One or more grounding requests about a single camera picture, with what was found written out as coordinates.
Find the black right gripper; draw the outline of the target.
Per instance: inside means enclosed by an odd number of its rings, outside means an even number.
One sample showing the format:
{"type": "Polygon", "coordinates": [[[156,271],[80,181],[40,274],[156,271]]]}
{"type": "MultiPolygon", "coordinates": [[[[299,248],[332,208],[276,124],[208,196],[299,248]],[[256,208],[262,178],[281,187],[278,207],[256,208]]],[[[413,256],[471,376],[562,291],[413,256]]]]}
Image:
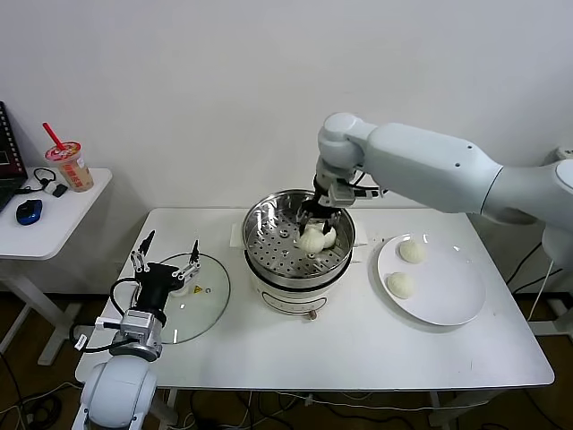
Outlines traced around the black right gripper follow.
{"type": "Polygon", "coordinates": [[[328,190],[313,179],[314,193],[311,199],[302,202],[302,209],[295,215],[298,232],[303,233],[310,219],[325,219],[322,234],[327,235],[336,228],[340,220],[340,209],[321,203],[321,198],[328,197],[328,190]]]}

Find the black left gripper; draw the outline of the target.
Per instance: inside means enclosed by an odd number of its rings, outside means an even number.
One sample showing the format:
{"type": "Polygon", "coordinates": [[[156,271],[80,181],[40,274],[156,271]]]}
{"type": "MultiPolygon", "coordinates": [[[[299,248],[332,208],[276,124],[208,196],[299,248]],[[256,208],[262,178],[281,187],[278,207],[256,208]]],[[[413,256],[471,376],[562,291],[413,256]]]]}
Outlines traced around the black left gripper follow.
{"type": "Polygon", "coordinates": [[[146,255],[155,233],[155,230],[151,230],[141,241],[139,247],[130,253],[130,260],[136,272],[135,279],[140,285],[135,308],[144,312],[163,311],[169,293],[181,288],[183,282],[195,276],[201,267],[199,240],[194,242],[188,263],[182,269],[164,263],[148,263],[146,255]]]}

